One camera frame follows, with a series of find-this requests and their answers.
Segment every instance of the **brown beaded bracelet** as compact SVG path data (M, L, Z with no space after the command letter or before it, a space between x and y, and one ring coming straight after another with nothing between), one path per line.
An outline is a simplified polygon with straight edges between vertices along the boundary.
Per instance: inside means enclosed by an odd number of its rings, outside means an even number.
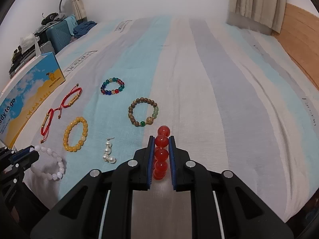
M152 105L154 107L154 112L153 112L151 117L146 118L146 121L141 121L141 123L139 123L138 121L135 120L135 118L133 116L133 109L135 108L135 106L138 103L143 103L143 102ZM132 124L135 125L136 127L139 127L139 126L144 127L146 124L152 125L154 122L154 119L157 118L158 113L159 113L159 108L157 107L157 103L154 102L153 100L143 98L143 97L133 101L133 103L129 107L129 118L130 118Z

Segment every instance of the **red braided bracelet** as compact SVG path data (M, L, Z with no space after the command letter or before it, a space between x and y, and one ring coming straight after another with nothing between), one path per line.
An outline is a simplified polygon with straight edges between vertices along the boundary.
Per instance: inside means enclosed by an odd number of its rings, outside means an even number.
M54 112L60 110L60 114L58 115L58 119L60 119L60 118L61 118L61 114L62 114L62 108L71 107L71 105L73 105L73 103L80 97L80 95L81 95L81 93L82 93L82 88L81 88L81 87L77 88L78 86L79 86L79 84L77 83L77 85L74 86L74 87L72 88L72 90L64 97L63 101L62 101L61 104L60 104L60 107L58 107L58 108L56 108L56 109L52 109L52 108L51 108L51 109L49 109L49 111L47 112L47 115L46 115L46 117L44 118L44 122L43 122L43 124L42 124L42 126L41 126L41 135L43 136L43 139L41 140L41 144L44 143L44 142L47 140L47 137L48 137L48 135L49 135L49 128L50 128L50 125L51 125L51 122L52 122L52 119L53 119ZM78 92L78 93L76 94L76 96L75 96L67 105L64 105L65 101L66 101L73 93L76 93L76 92ZM44 126L45 126L45 123L47 122L47 119L48 119L49 116L50 116L49 122L48 122L48 124L47 124L45 130L43 130L43 129L44 129Z

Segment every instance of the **wooden panel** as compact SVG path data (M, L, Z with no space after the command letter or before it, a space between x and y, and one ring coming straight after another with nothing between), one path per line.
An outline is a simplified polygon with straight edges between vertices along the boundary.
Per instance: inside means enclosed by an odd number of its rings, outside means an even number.
M281 33L272 35L319 89L319 18L287 3Z

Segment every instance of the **blue clothes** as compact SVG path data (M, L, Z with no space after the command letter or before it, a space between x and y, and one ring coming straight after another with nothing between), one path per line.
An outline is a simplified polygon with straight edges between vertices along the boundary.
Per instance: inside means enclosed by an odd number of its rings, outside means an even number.
M83 23L79 24L73 30L74 36L76 38L82 37L83 35L88 33L89 30L92 29L95 25L96 25L96 23L94 21L83 22Z
M67 24L68 24L68 27L69 27L69 31L71 33L72 36L74 36L73 34L73 29L78 25L77 23L77 19L75 18L74 15L71 15L69 17L67 17L66 19L64 19Z

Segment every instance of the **bed sheet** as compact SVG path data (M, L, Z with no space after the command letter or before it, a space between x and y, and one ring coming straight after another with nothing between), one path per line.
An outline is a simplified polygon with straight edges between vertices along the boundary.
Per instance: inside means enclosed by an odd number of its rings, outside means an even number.
M54 115L44 143L66 162L65 175L47 181L27 170L24 178L49 208L90 170L112 170L131 159L163 124L192 160L211 171L232 170L283 221L319 187L319 93L271 36L204 19L115 20L99 23L57 59L66 82L43 102L16 141L18 149L39 144L48 109L57 108L79 83L81 97L63 109L60 120ZM101 84L112 77L125 82L124 91L101 94ZM155 100L159 114L153 125L137 128L127 111L140 97ZM134 109L136 120L151 114L147 104ZM81 150L70 153L62 138L76 116L87 120L89 131ZM72 129L70 145L81 132L80 126ZM102 159L107 137L115 137L116 164ZM45 153L35 166L50 173L57 169ZM150 191L134 192L132 238L190 235L190 195L173 192L169 170Z

